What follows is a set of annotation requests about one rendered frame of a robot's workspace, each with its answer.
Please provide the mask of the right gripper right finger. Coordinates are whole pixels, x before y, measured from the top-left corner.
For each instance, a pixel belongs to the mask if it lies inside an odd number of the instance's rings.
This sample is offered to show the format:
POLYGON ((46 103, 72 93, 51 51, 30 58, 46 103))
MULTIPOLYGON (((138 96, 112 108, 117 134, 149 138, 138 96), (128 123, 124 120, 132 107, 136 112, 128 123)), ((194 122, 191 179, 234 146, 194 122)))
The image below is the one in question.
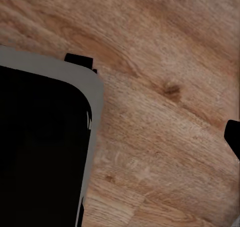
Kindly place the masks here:
POLYGON ((240 160, 240 122, 235 120, 228 120, 224 138, 240 160))

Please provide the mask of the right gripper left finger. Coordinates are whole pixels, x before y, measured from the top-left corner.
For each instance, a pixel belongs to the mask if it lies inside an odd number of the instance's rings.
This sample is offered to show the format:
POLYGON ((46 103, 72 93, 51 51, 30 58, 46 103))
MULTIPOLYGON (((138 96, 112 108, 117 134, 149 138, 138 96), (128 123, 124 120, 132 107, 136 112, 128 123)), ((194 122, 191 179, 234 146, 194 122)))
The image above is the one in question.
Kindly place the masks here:
POLYGON ((0 125, 0 180, 26 139, 22 120, 0 125))

